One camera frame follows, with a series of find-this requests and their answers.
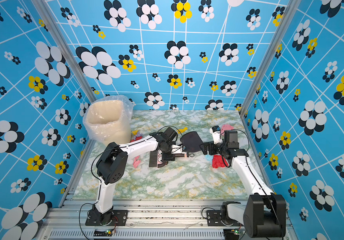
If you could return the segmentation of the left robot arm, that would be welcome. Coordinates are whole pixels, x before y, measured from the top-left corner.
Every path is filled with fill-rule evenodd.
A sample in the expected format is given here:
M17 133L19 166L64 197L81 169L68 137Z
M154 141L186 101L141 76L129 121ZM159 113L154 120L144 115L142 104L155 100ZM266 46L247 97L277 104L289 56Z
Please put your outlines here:
M124 176L127 162L147 152L182 154L184 147L176 145L178 133L171 127L128 143L108 144L97 161L97 177L100 181L98 197L89 213L93 224L106 226L112 222L113 196L117 182Z

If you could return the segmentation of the cartoon face hand brush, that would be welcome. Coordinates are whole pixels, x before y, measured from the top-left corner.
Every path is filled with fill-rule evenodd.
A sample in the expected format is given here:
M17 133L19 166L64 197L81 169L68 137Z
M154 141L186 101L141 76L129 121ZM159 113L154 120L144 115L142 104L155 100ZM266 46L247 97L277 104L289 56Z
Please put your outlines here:
M167 154L155 150L150 152L149 168L162 168L169 162L174 162L176 158L187 158L188 156L187 153Z

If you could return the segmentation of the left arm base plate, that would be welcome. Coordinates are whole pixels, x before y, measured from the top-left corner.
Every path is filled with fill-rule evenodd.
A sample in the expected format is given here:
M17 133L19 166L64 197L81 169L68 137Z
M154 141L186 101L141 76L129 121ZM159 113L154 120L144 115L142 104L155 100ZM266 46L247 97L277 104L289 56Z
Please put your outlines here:
M89 210L86 226L125 226L128 219L128 210L109 210L101 214L98 210Z

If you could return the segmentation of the black dustpan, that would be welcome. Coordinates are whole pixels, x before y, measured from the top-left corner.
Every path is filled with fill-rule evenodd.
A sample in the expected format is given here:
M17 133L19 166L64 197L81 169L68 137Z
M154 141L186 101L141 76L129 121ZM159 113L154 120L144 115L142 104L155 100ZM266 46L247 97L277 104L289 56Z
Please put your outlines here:
M182 143L184 152L197 153L202 151L200 146L203 144L203 141L197 132L189 132L184 134L180 141Z

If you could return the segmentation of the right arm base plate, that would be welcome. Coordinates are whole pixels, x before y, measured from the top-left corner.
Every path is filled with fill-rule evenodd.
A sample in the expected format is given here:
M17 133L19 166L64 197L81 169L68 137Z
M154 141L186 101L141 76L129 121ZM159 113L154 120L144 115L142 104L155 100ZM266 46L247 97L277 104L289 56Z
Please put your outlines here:
M227 219L220 210L207 209L205 212L204 217L209 227L243 227L238 221Z

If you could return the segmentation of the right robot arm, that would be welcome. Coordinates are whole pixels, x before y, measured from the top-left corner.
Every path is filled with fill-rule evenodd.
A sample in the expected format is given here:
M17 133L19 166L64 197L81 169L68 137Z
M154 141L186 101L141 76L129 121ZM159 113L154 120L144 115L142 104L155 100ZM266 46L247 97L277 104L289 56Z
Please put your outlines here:
M253 167L247 150L241 149L236 130L210 128L213 141L200 145L204 154L221 156L226 167L239 176L249 198L245 206L223 202L221 222L224 226L240 224L250 238L284 238L286 235L286 201L276 195Z

